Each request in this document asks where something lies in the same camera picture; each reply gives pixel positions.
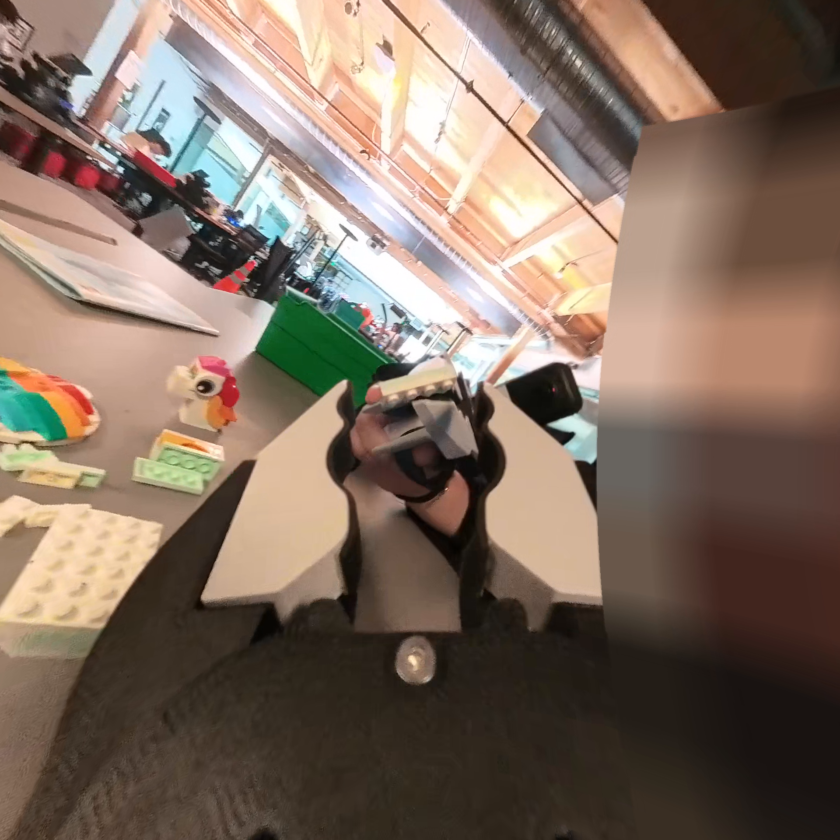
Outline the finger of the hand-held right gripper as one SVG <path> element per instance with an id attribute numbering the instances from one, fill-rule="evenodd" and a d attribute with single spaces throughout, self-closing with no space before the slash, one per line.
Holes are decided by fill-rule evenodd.
<path id="1" fill-rule="evenodd" d="M 436 452 L 442 459 L 478 456 L 476 433 L 467 414 L 448 398 L 419 398 L 411 402 L 421 424 L 418 442 L 411 449 Z"/>
<path id="2" fill-rule="evenodd" d="M 395 455 L 432 445 L 433 438 L 421 420 L 398 420 L 383 426 L 384 443 L 373 447 L 376 457 Z"/>

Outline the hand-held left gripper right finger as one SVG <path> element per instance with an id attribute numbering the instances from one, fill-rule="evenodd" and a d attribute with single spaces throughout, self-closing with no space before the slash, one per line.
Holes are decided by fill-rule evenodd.
<path id="1" fill-rule="evenodd" d="M 517 602 L 527 628 L 555 627 L 562 610 L 601 610 L 595 505 L 574 457 L 493 385 L 476 395 L 479 469 L 460 554 L 463 628 L 490 600 Z"/>

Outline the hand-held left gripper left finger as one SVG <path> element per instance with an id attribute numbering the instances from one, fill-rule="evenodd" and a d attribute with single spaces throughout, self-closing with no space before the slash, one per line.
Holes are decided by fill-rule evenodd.
<path id="1" fill-rule="evenodd" d="M 361 531 L 344 482 L 356 465 L 351 383 L 322 396 L 257 456 L 207 578 L 204 606 L 355 608 Z"/>

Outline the mint green lego plate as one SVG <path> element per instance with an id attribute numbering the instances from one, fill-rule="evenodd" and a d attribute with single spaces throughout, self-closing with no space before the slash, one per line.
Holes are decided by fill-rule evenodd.
<path id="1" fill-rule="evenodd" d="M 149 487 L 201 496 L 218 471 L 216 461 L 165 450 L 163 458 L 135 458 L 131 479 Z"/>

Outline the orange and white lego brick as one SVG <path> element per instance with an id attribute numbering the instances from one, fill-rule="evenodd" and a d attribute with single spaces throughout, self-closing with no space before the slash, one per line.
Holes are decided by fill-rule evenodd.
<path id="1" fill-rule="evenodd" d="M 168 428 L 161 430 L 154 440 L 150 449 L 149 457 L 151 459 L 158 459 L 165 446 L 189 450 L 218 463 L 223 463 L 225 461 L 223 446 L 204 441 L 197 437 L 182 434 Z"/>

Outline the white lego animal figure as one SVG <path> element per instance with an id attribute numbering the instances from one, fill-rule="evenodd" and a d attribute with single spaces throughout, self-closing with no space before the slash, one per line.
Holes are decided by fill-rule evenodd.
<path id="1" fill-rule="evenodd" d="M 180 401 L 182 424 L 220 433 L 237 422 L 239 390 L 228 363 L 213 355 L 199 355 L 190 364 L 176 365 L 166 380 L 166 391 Z"/>

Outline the large white lego plate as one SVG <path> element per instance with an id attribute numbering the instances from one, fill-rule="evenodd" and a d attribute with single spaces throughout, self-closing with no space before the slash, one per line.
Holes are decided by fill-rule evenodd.
<path id="1" fill-rule="evenodd" d="M 163 526 L 89 506 L 58 506 L 1 608 L 9 657 L 83 659 L 156 554 Z"/>

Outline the pale mint lego plate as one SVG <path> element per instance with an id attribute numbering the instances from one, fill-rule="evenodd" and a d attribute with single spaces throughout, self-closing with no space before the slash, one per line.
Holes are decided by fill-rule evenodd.
<path id="1" fill-rule="evenodd" d="M 18 481 L 37 487 L 57 489 L 96 489 L 107 476 L 107 471 L 84 465 L 73 465 L 58 460 L 42 460 L 22 469 Z"/>

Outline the rainbow lego build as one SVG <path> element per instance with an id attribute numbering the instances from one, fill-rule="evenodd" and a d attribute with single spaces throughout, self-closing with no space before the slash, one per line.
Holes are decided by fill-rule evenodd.
<path id="1" fill-rule="evenodd" d="M 86 388 L 1 359 L 1 442 L 37 448 L 70 445 L 95 434 L 101 417 Z"/>

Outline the lego instruction booklet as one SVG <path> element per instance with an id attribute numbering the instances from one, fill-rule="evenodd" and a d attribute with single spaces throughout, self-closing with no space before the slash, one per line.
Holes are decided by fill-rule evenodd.
<path id="1" fill-rule="evenodd" d="M 218 336 L 219 330 L 168 293 L 133 273 L 75 250 L 53 245 L 1 223 L 2 251 L 74 301 Z"/>

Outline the person's right hand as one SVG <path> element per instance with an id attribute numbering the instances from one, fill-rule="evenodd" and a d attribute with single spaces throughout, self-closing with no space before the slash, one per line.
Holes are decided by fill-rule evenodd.
<path id="1" fill-rule="evenodd" d="M 369 387 L 365 403 L 380 398 L 374 385 Z M 411 403 L 400 407 L 403 408 L 412 409 Z M 434 450 L 428 453 L 421 449 L 373 455 L 373 447 L 385 441 L 383 426 L 398 420 L 417 420 L 412 411 L 412 417 L 397 418 L 388 412 L 362 408 L 350 430 L 353 456 L 366 478 L 403 500 L 406 509 L 428 526 L 451 537 L 462 525 L 470 501 L 469 483 L 459 472 L 457 460 L 443 459 Z"/>

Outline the green plastic bin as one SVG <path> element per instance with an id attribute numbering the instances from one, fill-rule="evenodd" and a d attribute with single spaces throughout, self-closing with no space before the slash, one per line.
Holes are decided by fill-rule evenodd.
<path id="1" fill-rule="evenodd" d="M 356 404 L 364 401 L 374 373 L 393 363 L 357 329 L 292 289 L 276 303 L 255 351 L 316 396 L 350 382 Z"/>

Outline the orange traffic cone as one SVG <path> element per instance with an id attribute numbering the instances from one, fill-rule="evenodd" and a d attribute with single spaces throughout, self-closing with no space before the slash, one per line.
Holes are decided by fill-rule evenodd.
<path id="1" fill-rule="evenodd" d="M 212 288 L 216 291 L 224 291 L 238 294 L 241 287 L 246 283 L 251 271 L 256 267 L 257 260 L 249 259 L 242 266 L 236 268 L 227 276 L 217 280 Z"/>

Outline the grey ribbed ceiling duct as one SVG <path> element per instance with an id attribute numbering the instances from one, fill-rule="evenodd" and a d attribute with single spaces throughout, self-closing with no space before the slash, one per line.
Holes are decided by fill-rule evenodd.
<path id="1" fill-rule="evenodd" d="M 521 48 L 549 89 L 582 125 L 582 150 L 624 196 L 641 133 L 649 123 L 646 101 L 604 39 L 572 2 L 513 2 Z"/>

